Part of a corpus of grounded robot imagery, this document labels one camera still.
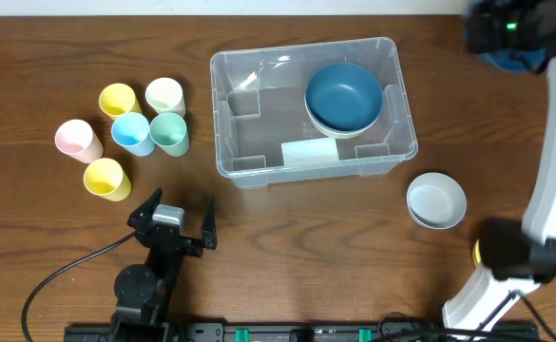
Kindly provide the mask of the yellow small bowl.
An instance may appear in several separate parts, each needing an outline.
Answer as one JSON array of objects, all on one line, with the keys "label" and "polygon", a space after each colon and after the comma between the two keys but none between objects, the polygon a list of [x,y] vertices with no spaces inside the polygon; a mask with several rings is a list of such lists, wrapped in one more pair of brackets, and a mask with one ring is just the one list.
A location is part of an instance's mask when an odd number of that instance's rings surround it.
[{"label": "yellow small bowl", "polygon": [[474,242],[473,247],[472,247],[472,252],[471,252],[472,262],[473,262],[475,268],[477,268],[481,263],[479,242],[480,242],[479,239],[477,239]]}]

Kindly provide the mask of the grey small bowl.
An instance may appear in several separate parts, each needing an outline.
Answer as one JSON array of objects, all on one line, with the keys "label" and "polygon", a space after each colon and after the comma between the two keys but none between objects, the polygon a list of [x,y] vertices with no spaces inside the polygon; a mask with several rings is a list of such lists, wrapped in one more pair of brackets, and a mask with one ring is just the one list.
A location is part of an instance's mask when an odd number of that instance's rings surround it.
[{"label": "grey small bowl", "polygon": [[417,224],[435,230],[456,226],[467,211],[462,186],[450,176],[437,172],[416,177],[407,189],[406,202]]}]

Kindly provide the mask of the dark blue bowl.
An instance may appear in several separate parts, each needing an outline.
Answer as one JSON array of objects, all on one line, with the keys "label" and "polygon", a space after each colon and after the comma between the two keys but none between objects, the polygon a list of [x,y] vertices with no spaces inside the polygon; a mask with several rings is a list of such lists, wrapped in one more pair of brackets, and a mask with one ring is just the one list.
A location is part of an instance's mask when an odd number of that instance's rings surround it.
[{"label": "dark blue bowl", "polygon": [[476,59],[484,64],[513,73],[534,71],[541,66],[545,58],[546,52],[543,49],[505,49],[476,55]]},{"label": "dark blue bowl", "polygon": [[364,66],[341,62],[317,70],[304,93],[314,116],[335,130],[368,125],[383,109],[383,88]]}]

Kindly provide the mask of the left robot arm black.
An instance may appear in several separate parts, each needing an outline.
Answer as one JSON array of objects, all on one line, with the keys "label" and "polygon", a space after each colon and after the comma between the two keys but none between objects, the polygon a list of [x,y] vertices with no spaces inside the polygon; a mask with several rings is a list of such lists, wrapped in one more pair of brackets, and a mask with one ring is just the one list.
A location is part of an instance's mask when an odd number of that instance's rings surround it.
[{"label": "left robot arm black", "polygon": [[127,220],[134,238],[148,249],[143,264],[122,269],[114,282],[116,313],[110,342],[171,342],[185,339],[182,324],[168,318],[172,293],[185,257],[201,257],[218,245],[216,203],[210,200],[199,237],[182,233],[184,210],[161,203],[158,188]]}]

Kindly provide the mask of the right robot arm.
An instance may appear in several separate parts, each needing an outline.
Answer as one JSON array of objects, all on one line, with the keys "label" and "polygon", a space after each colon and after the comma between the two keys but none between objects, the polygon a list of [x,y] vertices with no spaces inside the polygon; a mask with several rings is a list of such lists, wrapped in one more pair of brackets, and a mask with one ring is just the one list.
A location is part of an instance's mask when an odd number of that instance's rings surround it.
[{"label": "right robot arm", "polygon": [[479,236],[480,263],[442,308],[456,338],[489,332],[519,299],[556,276],[556,1],[471,1],[467,49],[509,51],[528,71],[545,73],[547,124],[534,190],[520,221],[488,220]]}]

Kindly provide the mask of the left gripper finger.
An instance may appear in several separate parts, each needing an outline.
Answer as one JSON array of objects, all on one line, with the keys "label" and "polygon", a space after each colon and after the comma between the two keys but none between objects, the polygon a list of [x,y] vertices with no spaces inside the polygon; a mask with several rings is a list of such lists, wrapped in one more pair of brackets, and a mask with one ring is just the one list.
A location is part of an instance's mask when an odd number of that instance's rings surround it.
[{"label": "left gripper finger", "polygon": [[153,224],[153,214],[160,204],[163,190],[158,187],[152,195],[127,220],[127,225],[135,231],[147,231]]},{"label": "left gripper finger", "polygon": [[215,250],[218,245],[215,211],[216,200],[211,199],[201,225],[202,247],[210,250]]}]

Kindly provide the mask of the large cream bowl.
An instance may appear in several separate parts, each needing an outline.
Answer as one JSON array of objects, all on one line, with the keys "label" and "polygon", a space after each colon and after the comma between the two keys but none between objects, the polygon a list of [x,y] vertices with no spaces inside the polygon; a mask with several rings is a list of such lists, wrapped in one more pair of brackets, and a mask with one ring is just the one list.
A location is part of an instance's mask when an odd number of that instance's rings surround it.
[{"label": "large cream bowl", "polygon": [[307,104],[305,105],[305,109],[307,110],[308,116],[310,118],[311,124],[322,134],[329,138],[333,139],[351,139],[356,136],[361,135],[366,130],[370,129],[380,118],[380,115],[376,116],[368,125],[354,130],[354,131],[343,131],[343,130],[335,130],[330,128],[329,126],[321,123],[313,114],[310,106]]}]

